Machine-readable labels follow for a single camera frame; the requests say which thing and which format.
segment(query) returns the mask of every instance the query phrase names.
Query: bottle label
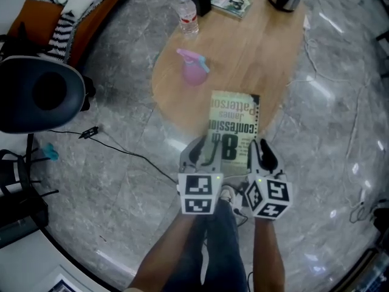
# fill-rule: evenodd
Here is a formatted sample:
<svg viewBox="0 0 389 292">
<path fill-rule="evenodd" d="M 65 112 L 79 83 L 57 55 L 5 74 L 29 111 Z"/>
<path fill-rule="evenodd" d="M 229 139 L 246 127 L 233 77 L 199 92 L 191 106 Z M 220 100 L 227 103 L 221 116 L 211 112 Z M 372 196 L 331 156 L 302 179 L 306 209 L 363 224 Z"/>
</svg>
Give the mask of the bottle label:
<svg viewBox="0 0 389 292">
<path fill-rule="evenodd" d="M 197 19 L 196 12 L 187 13 L 184 15 L 180 15 L 180 21 L 182 24 L 189 24 L 192 23 Z"/>
</svg>

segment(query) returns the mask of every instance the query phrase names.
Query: wooden table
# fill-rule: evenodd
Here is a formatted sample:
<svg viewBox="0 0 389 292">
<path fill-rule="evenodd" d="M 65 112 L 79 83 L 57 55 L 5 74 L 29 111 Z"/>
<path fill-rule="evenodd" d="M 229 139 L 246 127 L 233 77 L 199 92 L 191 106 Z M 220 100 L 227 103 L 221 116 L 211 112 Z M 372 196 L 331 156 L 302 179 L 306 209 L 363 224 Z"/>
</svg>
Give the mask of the wooden table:
<svg viewBox="0 0 389 292">
<path fill-rule="evenodd" d="M 196 39 L 185 39 L 177 27 L 161 52 L 151 79 L 153 97 L 161 113 L 184 131 L 196 136 L 207 131 L 213 89 L 259 94 L 260 130 L 277 112 L 303 38 L 304 6 L 284 13 L 267 0 L 252 2 L 243 19 L 218 10 L 199 18 Z M 177 48 L 207 58 L 210 73 L 202 85 L 185 84 Z"/>
</svg>

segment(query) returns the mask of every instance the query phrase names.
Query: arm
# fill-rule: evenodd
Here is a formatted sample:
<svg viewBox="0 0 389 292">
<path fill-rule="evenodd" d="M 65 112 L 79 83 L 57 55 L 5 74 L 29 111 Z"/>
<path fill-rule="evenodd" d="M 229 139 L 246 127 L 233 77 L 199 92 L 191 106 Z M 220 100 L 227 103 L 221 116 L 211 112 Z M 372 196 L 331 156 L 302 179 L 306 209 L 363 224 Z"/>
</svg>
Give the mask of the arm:
<svg viewBox="0 0 389 292">
<path fill-rule="evenodd" d="M 160 292 L 177 265 L 195 215 L 178 213 L 163 236 L 140 264 L 130 288 L 143 292 Z"/>
<path fill-rule="evenodd" d="M 253 281 L 255 292 L 283 292 L 285 270 L 273 222 L 255 219 Z"/>
</svg>

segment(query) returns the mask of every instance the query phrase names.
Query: water bottle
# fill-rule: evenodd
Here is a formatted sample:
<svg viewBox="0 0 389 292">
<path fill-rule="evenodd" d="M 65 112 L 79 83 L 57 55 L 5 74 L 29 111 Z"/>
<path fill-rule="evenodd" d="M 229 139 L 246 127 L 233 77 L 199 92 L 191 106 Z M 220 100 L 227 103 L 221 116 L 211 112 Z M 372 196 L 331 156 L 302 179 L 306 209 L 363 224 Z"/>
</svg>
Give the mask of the water bottle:
<svg viewBox="0 0 389 292">
<path fill-rule="evenodd" d="M 196 6 L 192 0 L 179 0 L 176 7 L 180 27 L 184 36 L 194 38 L 199 32 Z"/>
</svg>

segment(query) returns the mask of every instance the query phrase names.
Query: orange couch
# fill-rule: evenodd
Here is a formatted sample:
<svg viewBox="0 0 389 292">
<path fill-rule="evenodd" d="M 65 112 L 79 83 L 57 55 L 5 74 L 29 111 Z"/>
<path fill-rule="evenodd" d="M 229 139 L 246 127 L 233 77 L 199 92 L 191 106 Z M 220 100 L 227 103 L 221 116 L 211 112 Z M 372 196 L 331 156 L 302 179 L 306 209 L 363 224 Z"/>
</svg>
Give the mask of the orange couch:
<svg viewBox="0 0 389 292">
<path fill-rule="evenodd" d="M 85 48 L 109 11 L 119 0 L 104 0 L 78 25 L 75 31 L 68 64 L 76 67 Z M 26 0 L 8 35 L 17 37 L 21 22 L 26 26 L 27 36 L 36 44 L 45 46 L 54 33 L 63 6 L 37 0 Z"/>
</svg>

